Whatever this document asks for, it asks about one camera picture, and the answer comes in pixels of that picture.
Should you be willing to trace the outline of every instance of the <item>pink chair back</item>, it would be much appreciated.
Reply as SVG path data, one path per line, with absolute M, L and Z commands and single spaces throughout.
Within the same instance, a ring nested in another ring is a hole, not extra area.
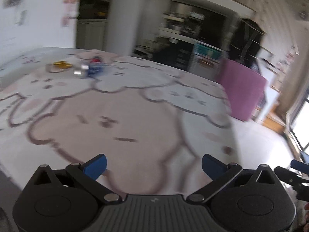
M 225 89 L 232 117 L 248 121 L 263 95 L 267 80 L 248 67 L 226 59 L 217 82 Z

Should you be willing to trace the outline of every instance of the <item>gold object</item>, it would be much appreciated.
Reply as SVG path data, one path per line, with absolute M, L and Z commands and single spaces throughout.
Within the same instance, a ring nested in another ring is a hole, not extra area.
M 68 69 L 71 68 L 73 65 L 67 63 L 66 61 L 58 61 L 53 63 L 55 66 L 57 66 L 59 69 Z

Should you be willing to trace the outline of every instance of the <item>white floor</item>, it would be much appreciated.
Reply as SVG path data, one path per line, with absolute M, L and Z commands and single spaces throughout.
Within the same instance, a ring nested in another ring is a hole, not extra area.
M 256 169 L 260 164 L 268 164 L 272 169 L 287 167 L 294 159 L 287 142 L 276 132 L 252 120 L 233 118 L 233 126 L 243 168 Z

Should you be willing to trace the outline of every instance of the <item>white pillar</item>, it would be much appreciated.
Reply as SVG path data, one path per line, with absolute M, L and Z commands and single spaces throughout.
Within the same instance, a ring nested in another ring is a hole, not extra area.
M 135 46 L 142 7 L 143 0 L 111 0 L 105 51 L 131 55 Z

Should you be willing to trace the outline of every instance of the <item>cartoon tablecloth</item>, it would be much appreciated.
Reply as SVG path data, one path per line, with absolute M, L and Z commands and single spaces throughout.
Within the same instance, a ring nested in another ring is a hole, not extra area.
M 67 61 L 98 55 L 106 68 L 96 79 L 46 64 L 0 92 L 0 163 L 19 186 L 40 164 L 62 169 L 104 153 L 98 181 L 113 191 L 186 195 L 210 181 L 204 154 L 238 162 L 221 85 L 98 50 Z

